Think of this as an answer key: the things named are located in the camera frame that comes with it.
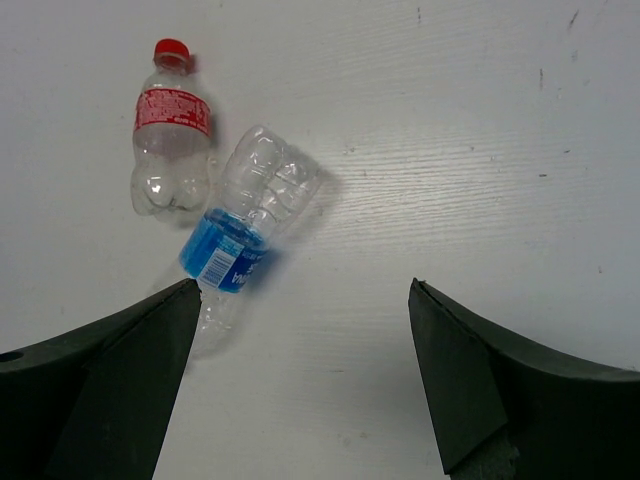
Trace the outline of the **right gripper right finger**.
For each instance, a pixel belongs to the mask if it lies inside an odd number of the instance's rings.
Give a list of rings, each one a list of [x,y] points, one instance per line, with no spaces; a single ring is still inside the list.
[[[638,477],[636,371],[532,341],[420,280],[408,308],[448,477]]]

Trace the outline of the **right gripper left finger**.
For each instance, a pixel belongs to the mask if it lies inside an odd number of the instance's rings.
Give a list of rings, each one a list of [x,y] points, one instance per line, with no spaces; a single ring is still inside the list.
[[[200,306],[186,279],[2,353],[2,478],[152,478]]]

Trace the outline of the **small red label bottle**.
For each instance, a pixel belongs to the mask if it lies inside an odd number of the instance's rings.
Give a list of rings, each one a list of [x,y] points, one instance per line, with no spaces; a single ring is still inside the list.
[[[184,228],[210,193],[212,105],[183,42],[159,40],[153,64],[135,106],[131,201],[137,214]]]

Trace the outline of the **crushed light blue label bottle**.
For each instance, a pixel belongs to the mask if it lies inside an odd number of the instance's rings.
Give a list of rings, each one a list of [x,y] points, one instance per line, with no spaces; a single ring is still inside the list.
[[[226,340],[240,292],[275,239],[309,205],[323,176],[318,162],[264,126],[239,140],[178,256],[182,272],[200,289],[195,355],[210,354]]]

